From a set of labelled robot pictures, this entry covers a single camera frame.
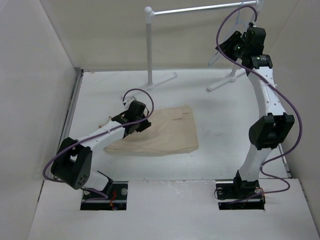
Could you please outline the light blue wire hanger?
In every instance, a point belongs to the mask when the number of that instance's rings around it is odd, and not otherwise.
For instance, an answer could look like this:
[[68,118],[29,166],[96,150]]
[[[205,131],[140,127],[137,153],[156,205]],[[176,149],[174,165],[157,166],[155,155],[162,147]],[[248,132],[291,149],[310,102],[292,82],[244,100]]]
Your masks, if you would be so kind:
[[[248,27],[248,24],[250,22],[250,17],[243,17],[243,12],[245,12],[244,9],[236,11],[233,16],[230,17],[228,21],[226,21],[226,23],[230,23],[230,26],[225,25],[222,28],[218,38],[219,43],[223,43],[224,41],[226,41],[235,31],[243,32],[244,30],[246,30],[246,27]],[[221,53],[216,50],[208,61],[207,66],[211,68],[219,58],[221,58]]]

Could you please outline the beige trousers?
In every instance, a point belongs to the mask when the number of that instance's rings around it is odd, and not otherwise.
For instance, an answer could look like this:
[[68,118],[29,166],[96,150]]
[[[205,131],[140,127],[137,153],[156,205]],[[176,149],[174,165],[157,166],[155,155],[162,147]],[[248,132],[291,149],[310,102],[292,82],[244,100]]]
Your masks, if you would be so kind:
[[110,155],[160,157],[191,153],[199,142],[194,113],[189,105],[155,110],[151,126],[104,148]]

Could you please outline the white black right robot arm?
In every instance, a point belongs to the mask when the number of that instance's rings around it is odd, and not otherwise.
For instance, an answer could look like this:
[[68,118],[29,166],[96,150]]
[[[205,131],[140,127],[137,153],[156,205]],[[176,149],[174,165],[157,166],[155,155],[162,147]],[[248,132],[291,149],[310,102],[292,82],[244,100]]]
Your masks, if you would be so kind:
[[220,200],[244,199],[255,194],[260,186],[258,179],[263,163],[285,140],[295,123],[294,116],[286,113],[274,91],[273,63],[271,57],[263,53],[265,38],[265,29],[250,26],[244,33],[235,31],[219,45],[228,58],[241,61],[259,109],[258,120],[248,131],[250,148],[243,165],[232,183],[216,184]]

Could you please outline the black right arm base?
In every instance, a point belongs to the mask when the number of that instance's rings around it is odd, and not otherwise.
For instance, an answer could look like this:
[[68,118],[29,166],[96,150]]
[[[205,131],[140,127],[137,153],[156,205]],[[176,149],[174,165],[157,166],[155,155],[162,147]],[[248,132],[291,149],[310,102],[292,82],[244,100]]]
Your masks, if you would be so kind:
[[215,182],[214,196],[220,210],[264,210],[265,197],[259,181],[242,180],[239,174],[233,179]]

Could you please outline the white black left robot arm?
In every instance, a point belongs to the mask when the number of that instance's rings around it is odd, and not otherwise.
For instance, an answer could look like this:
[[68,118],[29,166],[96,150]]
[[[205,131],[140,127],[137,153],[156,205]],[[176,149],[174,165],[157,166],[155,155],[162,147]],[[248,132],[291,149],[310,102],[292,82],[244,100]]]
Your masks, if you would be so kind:
[[132,100],[125,104],[125,111],[112,117],[107,124],[91,134],[76,140],[67,137],[54,157],[50,172],[75,190],[94,189],[100,199],[112,195],[109,179],[94,170],[93,156],[110,144],[151,126],[145,115],[146,105]]

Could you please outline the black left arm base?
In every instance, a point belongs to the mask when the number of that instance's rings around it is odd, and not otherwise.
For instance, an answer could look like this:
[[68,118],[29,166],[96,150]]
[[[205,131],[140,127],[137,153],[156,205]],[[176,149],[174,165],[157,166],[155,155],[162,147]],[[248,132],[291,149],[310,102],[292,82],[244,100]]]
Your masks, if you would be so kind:
[[81,211],[126,211],[128,198],[127,181],[114,181],[109,183],[103,190],[107,196],[84,190],[82,194],[80,210]]

